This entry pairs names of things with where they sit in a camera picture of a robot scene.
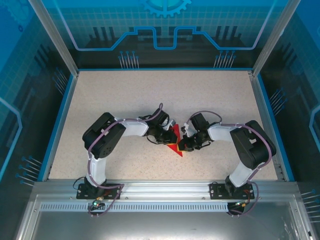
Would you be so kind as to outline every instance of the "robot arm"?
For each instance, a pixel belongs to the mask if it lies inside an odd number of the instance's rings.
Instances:
[[[231,196],[237,188],[245,185],[252,174],[269,158],[269,153],[263,141],[244,127],[226,126],[220,122],[209,124],[201,113],[191,119],[195,130],[189,129],[187,124],[182,127],[183,139],[178,143],[179,150],[191,152],[194,149],[209,146],[214,141],[233,142],[240,158],[236,169],[225,180],[225,189]],[[276,147],[254,120],[245,124],[258,132],[268,143],[271,154],[276,154]]]
[[[121,137],[126,136],[153,136],[157,144],[176,144],[177,136],[171,127],[176,124],[175,120],[170,119],[169,115],[157,109],[152,115],[141,117],[139,119],[126,119],[115,124],[92,148],[91,153],[94,157],[91,159],[90,173],[94,181],[87,173],[84,182],[94,191],[99,191],[98,185],[106,183],[106,160],[109,154],[114,150]],[[105,112],[95,123],[83,134],[82,140],[84,147],[89,150],[92,143],[105,131],[111,124],[118,121],[109,112]]]

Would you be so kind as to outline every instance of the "gear logo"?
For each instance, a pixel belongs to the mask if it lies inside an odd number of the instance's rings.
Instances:
[[[157,17],[166,18],[170,15],[180,14],[181,10],[187,9],[187,4],[191,4],[191,0],[141,0],[144,10],[149,10],[150,14],[156,14]]]
[[[19,24],[19,30],[30,15],[28,0],[0,0],[0,7],[6,7],[11,17]]]

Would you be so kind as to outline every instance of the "red object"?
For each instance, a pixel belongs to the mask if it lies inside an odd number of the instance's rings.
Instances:
[[[172,144],[167,144],[167,146],[169,148],[171,148],[173,151],[175,151],[177,154],[179,154],[181,157],[183,157],[182,151],[178,150],[178,143],[181,140],[180,139],[179,125],[175,124],[171,129],[173,129],[174,134],[177,136],[177,142],[176,143],[172,143]]]

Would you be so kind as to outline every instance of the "enclosure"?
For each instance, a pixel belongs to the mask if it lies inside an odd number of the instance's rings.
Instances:
[[[319,9],[316,0],[3,1],[1,239],[318,239]],[[209,184],[239,162],[232,142],[181,157],[137,136],[106,162],[108,183],[124,184],[119,199],[100,218],[86,213],[92,200],[73,188],[87,174],[84,132],[105,112],[137,118],[159,103],[179,127],[201,110],[263,127],[276,155],[253,178],[250,214],[230,216],[229,199],[211,199]]]

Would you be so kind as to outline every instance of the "glass panel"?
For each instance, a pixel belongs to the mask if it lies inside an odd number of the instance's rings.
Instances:
[[[11,240],[70,72],[28,1],[0,3],[0,33],[0,232],[1,239]]]
[[[287,0],[45,0],[79,68],[251,68]]]
[[[272,51],[261,77],[275,122],[302,193],[320,192],[320,16],[319,1],[301,1]],[[313,193],[307,207],[319,205]],[[311,221],[319,215],[318,207]],[[319,223],[315,222],[318,234]]]

